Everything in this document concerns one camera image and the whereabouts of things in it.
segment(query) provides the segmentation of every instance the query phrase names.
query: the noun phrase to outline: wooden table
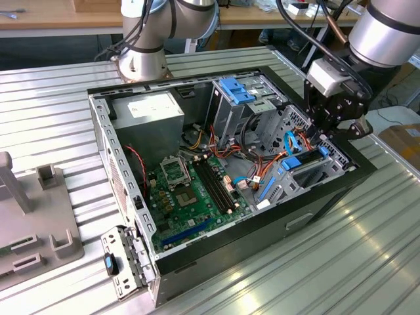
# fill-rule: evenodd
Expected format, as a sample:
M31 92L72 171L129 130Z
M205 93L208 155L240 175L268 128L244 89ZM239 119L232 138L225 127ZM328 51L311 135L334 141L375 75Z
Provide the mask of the wooden table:
M122 33L120 13L74 12L72 0L0 0L0 10L23 8L18 19L0 16L0 37L37 37L63 35L98 35ZM353 26L358 16L352 12L343 14L340 26ZM257 7L230 7L220 9L222 30L246 30L259 28L289 28L278 12L264 12ZM296 21L303 27L312 19L299 16ZM315 27L326 26L323 17L316 19Z

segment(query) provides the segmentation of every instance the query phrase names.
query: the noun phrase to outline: blue expansion slot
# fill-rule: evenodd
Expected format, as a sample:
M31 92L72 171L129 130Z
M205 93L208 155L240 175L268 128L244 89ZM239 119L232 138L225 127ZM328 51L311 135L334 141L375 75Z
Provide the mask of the blue expansion slot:
M198 233L198 232L204 230L205 228L207 228L207 225L209 225L209 223L211 221L213 221L213 219L209 219L207 221L204 221L204 222L200 223L197 226L194 226L192 228L189 228L189 229L187 229L187 230L185 230L185 231L183 231L181 233L178 233L178 234L176 234L174 236L171 236L170 238L166 238L166 239L164 239L162 241L162 245L168 245L170 243L173 243L173 242L182 240L182 239L186 238L187 236L190 236L192 234Z

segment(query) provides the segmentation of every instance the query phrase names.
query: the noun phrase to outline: workbench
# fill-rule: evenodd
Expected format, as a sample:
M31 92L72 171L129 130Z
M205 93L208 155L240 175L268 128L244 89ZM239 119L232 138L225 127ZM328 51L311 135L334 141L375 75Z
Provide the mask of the workbench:
M65 35L98 35L122 33L122 15L113 13L75 12L72 0L1 0L0 10L23 8L18 19L0 16L0 38ZM346 12L340 17L340 26L353 26L359 16ZM298 16L295 21L309 27L312 18ZM220 8L222 30L289 28L279 12L264 12L257 7ZM314 27L327 25L323 16L317 17Z
M303 94L303 74L264 47L173 55L168 65L175 77L270 66ZM83 258L0 292L0 314L153 310L146 290L119 302L102 260L100 235L123 220L86 89L118 83L110 62L0 72L0 150L10 152L18 176L45 163L63 168L85 248ZM329 214L154 314L417 314L419 171L376 136L353 144L378 171Z

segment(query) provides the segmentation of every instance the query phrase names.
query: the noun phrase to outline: ram slot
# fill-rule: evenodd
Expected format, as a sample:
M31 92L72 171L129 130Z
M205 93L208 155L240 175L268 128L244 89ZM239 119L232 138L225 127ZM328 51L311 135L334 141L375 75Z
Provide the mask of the ram slot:
M226 214L228 210L235 209L233 201L219 182L210 165L205 161L201 161L193 164L193 166L220 213Z

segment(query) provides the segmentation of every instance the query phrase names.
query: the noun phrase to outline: aluminum profile table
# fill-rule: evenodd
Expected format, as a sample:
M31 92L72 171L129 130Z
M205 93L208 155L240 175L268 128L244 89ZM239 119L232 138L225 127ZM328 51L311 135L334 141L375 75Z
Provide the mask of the aluminum profile table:
M168 64L174 76L270 66L303 93L303 75L266 48L175 55ZM123 221L85 91L120 82L108 62L0 73L0 147L17 175L44 163L63 168L85 248L82 259L0 292L0 314L153 312L146 291L118 302L99 240ZM154 314L417 314L419 172L374 136L354 145L379 170L330 214Z

